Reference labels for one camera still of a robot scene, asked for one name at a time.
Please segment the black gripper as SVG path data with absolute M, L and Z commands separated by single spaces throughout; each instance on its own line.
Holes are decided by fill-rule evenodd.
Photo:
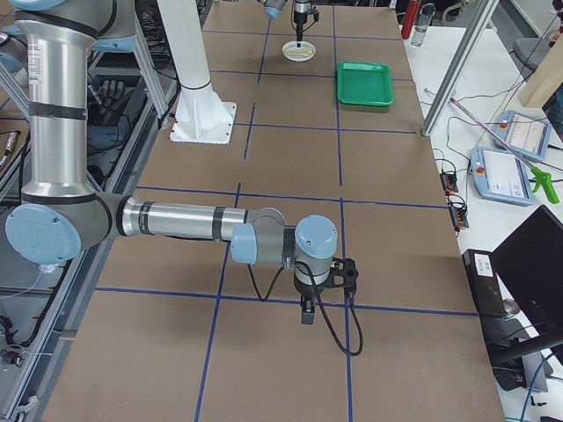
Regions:
M 293 1 L 293 22 L 296 27 L 296 46 L 301 47 L 303 41 L 303 26 L 307 22 L 309 15 L 308 0 Z
M 318 297 L 325 290 L 323 285 L 316 285 L 314 290 L 311 284 L 301 282 L 297 277 L 293 279 L 294 287 L 300 294 L 301 324 L 313 324 L 315 318 L 315 305 Z

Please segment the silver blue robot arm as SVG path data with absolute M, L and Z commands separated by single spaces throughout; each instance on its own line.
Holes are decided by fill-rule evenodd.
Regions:
M 265 0 L 260 1 L 260 4 L 264 7 L 264 12 L 271 19 L 278 18 L 285 5 L 286 0 Z M 301 47 L 303 43 L 303 33 L 307 30 L 305 27 L 309 17 L 313 18 L 311 25 L 314 25 L 319 21 L 319 10 L 311 5 L 308 0 L 296 0 L 291 2 L 291 23 L 294 31 L 296 33 L 296 46 Z
M 88 184 L 87 59 L 99 41 L 135 34 L 131 1 L 17 1 L 15 23 L 27 41 L 32 169 L 6 236 L 25 259 L 54 265 L 117 236 L 226 242 L 249 266 L 294 272 L 302 320 L 324 307 L 332 285 L 337 229 L 322 215 L 290 226 L 275 209 L 247 210 L 139 200 Z

